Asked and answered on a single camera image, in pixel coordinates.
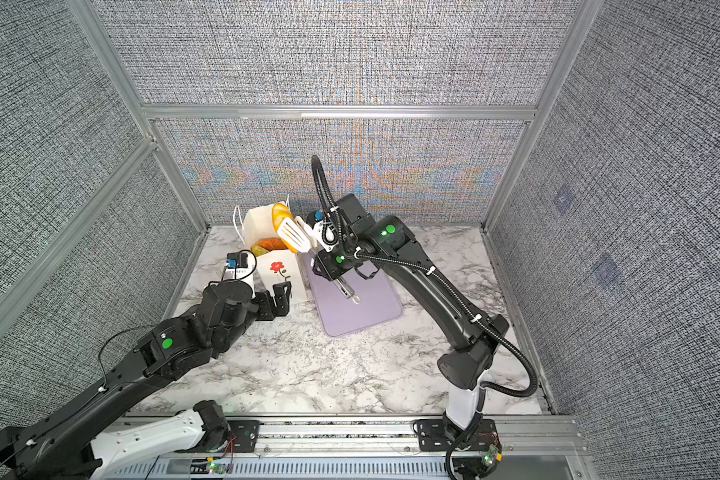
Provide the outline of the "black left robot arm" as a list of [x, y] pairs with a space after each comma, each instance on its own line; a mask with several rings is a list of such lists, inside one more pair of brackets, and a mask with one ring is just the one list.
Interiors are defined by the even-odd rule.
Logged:
[[256, 321], [290, 312], [292, 285], [254, 291], [241, 280], [210, 283], [201, 301], [155, 324], [101, 379], [66, 405], [0, 430], [7, 479], [93, 479], [112, 466], [96, 437], [148, 396], [227, 352]]

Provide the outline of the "small golden bread roll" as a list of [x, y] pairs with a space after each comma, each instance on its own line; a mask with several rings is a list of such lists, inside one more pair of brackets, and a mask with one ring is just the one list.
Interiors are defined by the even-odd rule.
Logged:
[[293, 253], [300, 253], [303, 240], [302, 231], [295, 222], [289, 207], [284, 203], [275, 203], [272, 207], [271, 218], [273, 229], [286, 247]]

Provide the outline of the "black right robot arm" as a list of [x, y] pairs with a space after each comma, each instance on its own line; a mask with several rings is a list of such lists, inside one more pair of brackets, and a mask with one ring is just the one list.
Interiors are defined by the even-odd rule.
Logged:
[[508, 321], [485, 312], [461, 293], [399, 218], [388, 215], [377, 221], [353, 203], [347, 208], [313, 211], [305, 227], [317, 244], [313, 254], [317, 275], [337, 282], [350, 270], [371, 263], [404, 287], [435, 320], [450, 344], [437, 366], [450, 383], [445, 421], [455, 435], [467, 430], [478, 415], [486, 391], [515, 397], [526, 394], [486, 377], [501, 347], [523, 364], [527, 362], [506, 339]]

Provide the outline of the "striped croissant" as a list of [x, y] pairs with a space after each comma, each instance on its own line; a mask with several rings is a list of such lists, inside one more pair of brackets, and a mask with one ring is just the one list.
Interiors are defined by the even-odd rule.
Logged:
[[269, 253], [269, 250], [268, 250], [268, 249], [266, 249], [266, 248], [264, 248], [264, 247], [262, 247], [262, 246], [260, 246], [260, 245], [253, 245], [253, 246], [250, 248], [250, 250], [253, 252], [253, 254], [254, 254], [256, 257], [260, 257], [260, 256], [263, 256], [263, 255], [266, 255], [266, 254]]

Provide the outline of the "orange triangular pastry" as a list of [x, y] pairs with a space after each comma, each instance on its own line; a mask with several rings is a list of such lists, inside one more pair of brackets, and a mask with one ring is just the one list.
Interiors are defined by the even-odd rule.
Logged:
[[258, 247], [267, 251], [287, 250], [288, 247], [279, 237], [260, 239], [256, 242]]

